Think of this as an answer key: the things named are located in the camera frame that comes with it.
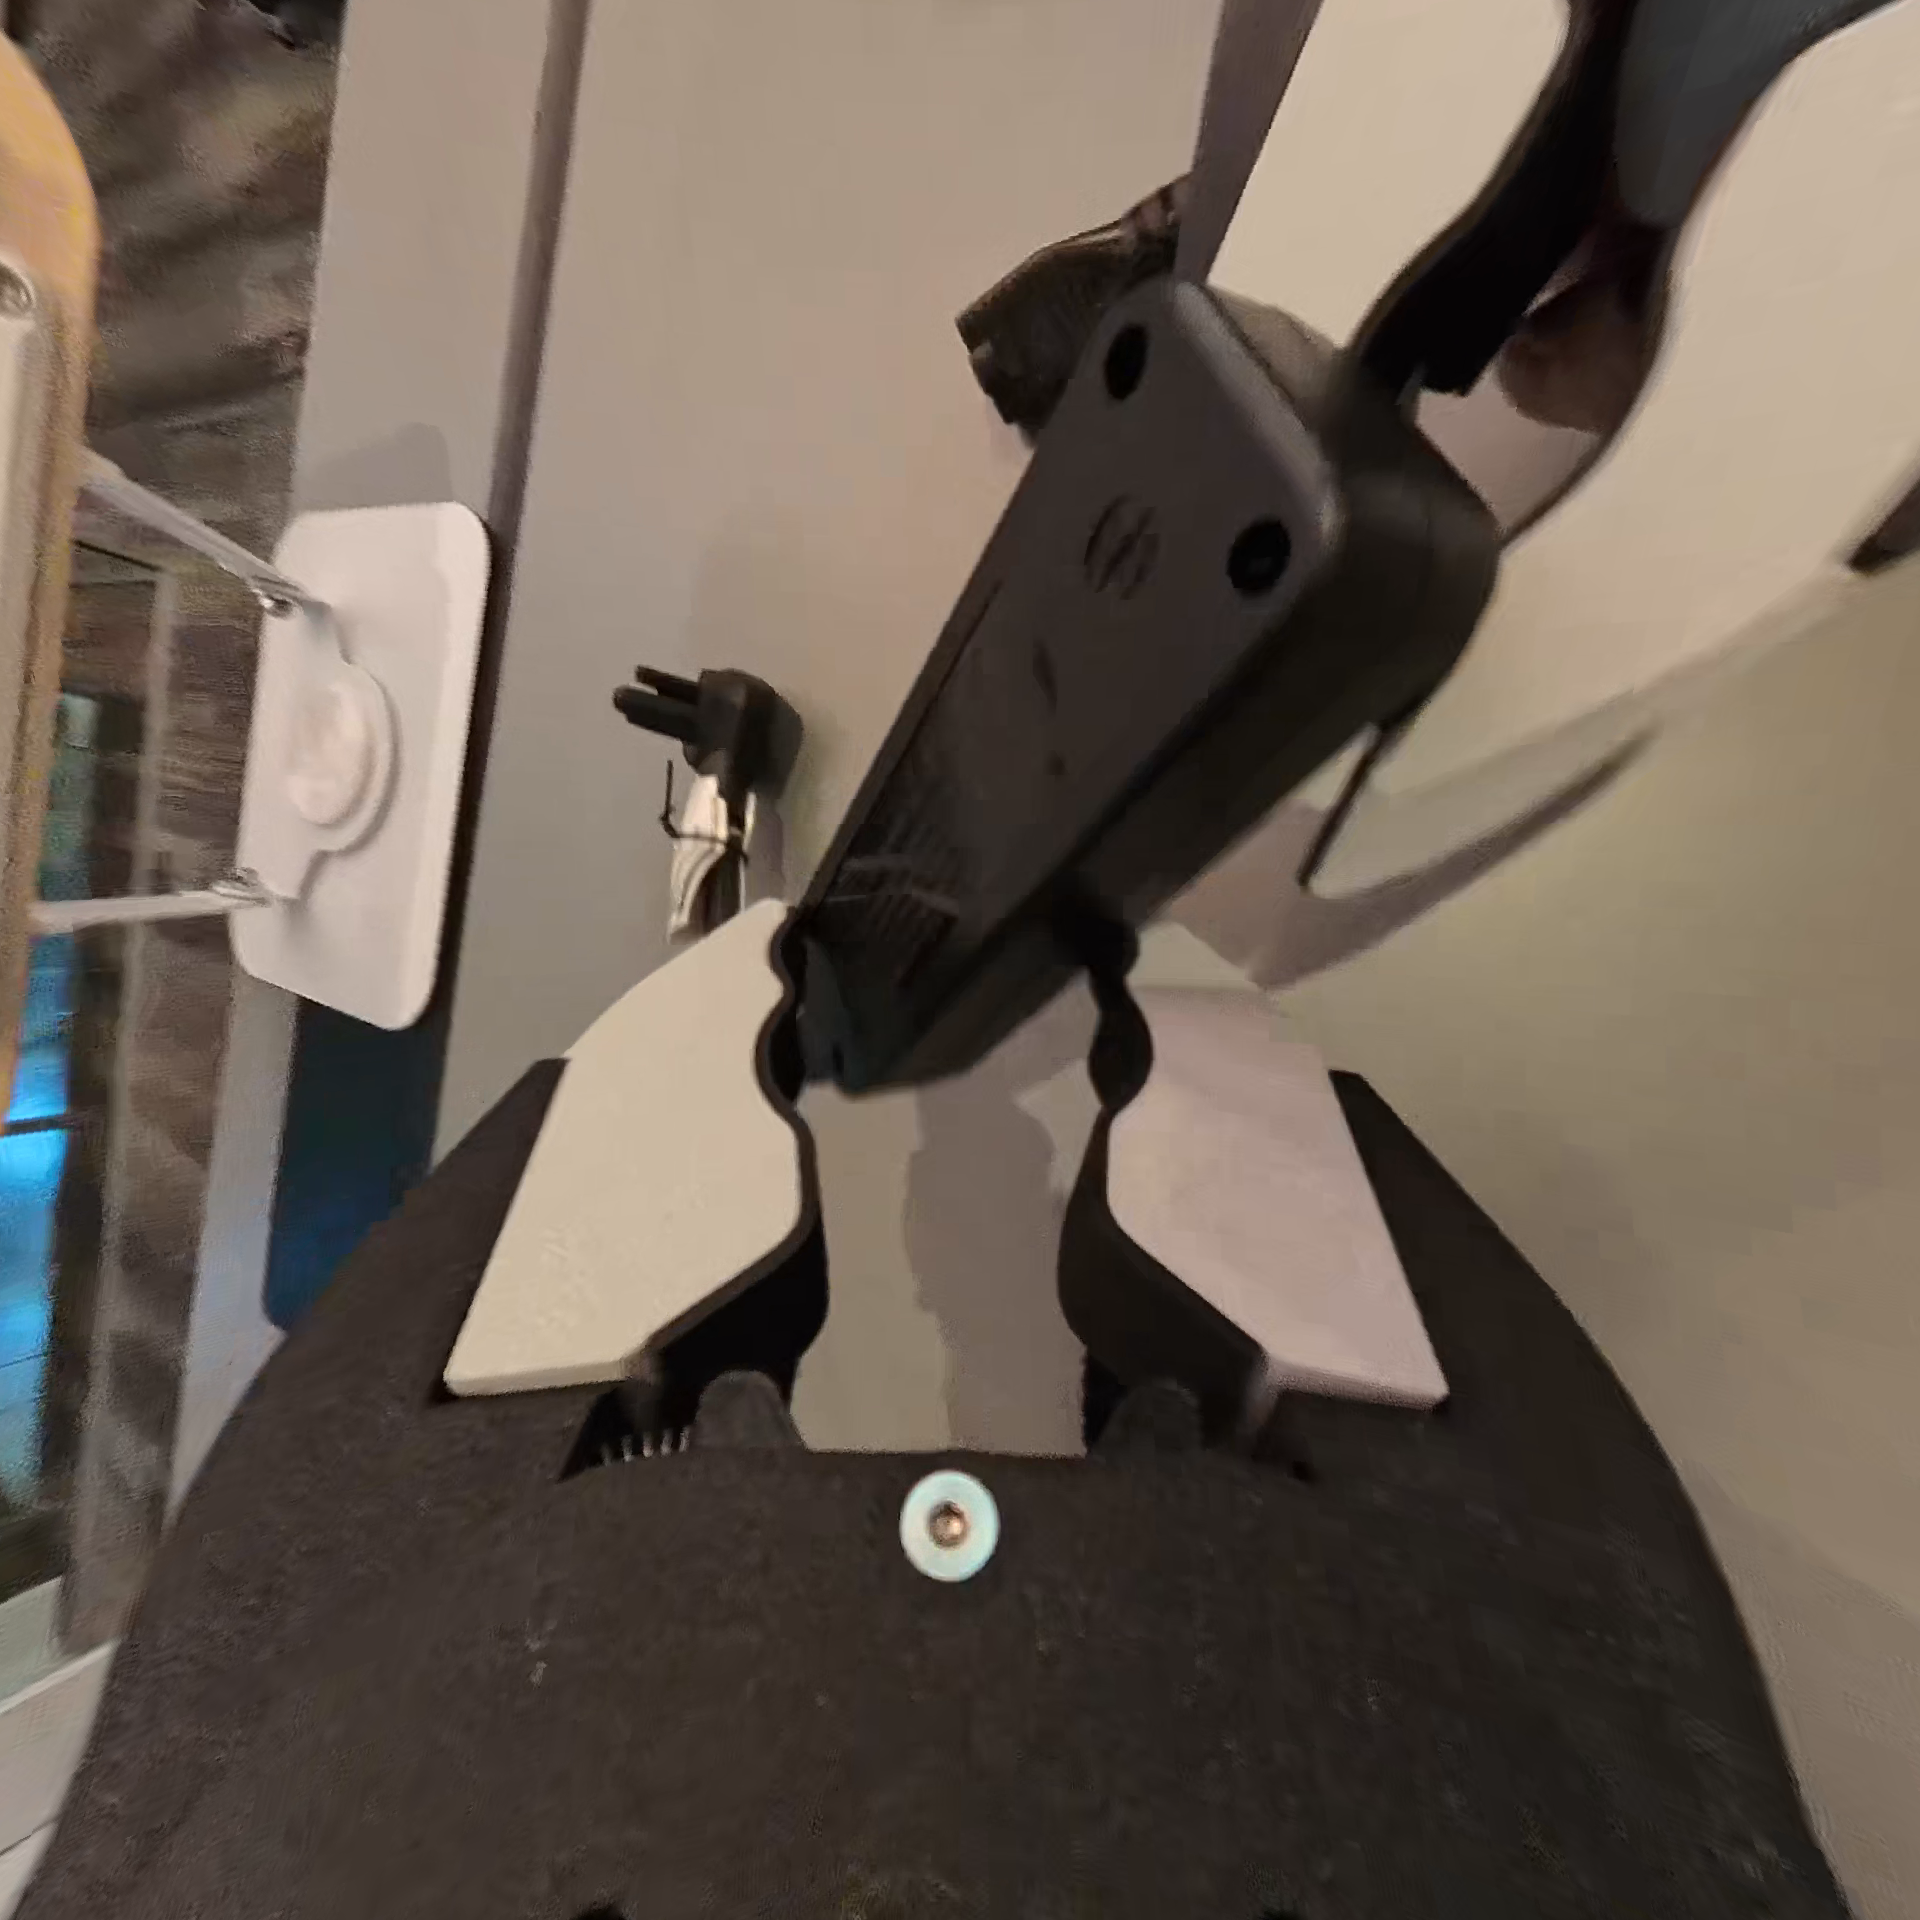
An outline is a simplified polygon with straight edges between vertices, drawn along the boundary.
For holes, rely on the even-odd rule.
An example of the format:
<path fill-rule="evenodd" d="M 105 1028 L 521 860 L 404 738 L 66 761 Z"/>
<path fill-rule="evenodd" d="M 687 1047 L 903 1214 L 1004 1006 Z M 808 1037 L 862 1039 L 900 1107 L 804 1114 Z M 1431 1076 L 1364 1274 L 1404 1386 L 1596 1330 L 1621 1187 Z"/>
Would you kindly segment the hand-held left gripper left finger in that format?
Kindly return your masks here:
<path fill-rule="evenodd" d="M 782 901 L 748 905 L 570 1042 L 452 1339 L 449 1397 L 636 1378 L 802 1246 L 818 1187 L 774 1061 L 789 921 Z"/>

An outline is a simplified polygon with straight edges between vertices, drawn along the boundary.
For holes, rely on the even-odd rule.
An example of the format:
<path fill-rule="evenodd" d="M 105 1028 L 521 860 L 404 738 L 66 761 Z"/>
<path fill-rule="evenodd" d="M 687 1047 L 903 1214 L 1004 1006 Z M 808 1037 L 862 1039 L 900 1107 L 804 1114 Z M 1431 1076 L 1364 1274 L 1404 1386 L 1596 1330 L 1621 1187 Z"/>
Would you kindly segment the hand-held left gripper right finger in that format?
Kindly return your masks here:
<path fill-rule="evenodd" d="M 1057 1298 L 1090 1453 L 1141 1395 L 1255 1453 L 1294 1397 L 1432 1413 L 1449 1380 L 1322 1057 L 1255 991 L 1093 972 L 1095 1119 Z"/>

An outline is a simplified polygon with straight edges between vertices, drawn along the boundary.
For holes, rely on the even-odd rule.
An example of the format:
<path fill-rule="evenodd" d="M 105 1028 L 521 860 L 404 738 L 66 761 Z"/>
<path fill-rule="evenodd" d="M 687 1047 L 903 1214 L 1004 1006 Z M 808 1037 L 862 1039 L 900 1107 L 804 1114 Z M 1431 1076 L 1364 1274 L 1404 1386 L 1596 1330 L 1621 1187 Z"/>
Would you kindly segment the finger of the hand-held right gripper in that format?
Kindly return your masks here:
<path fill-rule="evenodd" d="M 1914 477 L 1917 4 L 1797 58 L 1653 274 L 1653 355 L 1586 469 L 1503 546 L 1453 676 L 1310 868 L 1436 875 L 1608 774 L 1850 594 Z"/>
<path fill-rule="evenodd" d="M 1626 4 L 1222 4 L 1212 289 L 1468 394 L 1588 228 Z"/>

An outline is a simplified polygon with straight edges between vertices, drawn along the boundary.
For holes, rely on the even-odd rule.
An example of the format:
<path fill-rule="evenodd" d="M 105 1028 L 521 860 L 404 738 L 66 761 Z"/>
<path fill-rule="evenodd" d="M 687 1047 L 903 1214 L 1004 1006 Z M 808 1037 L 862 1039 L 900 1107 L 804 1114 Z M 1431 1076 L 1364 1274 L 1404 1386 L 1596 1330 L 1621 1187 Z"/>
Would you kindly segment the black power strip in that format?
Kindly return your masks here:
<path fill-rule="evenodd" d="M 848 1095 L 973 1068 L 1464 651 L 1498 530 L 1400 403 L 1282 313 L 1117 302 L 794 915 Z"/>

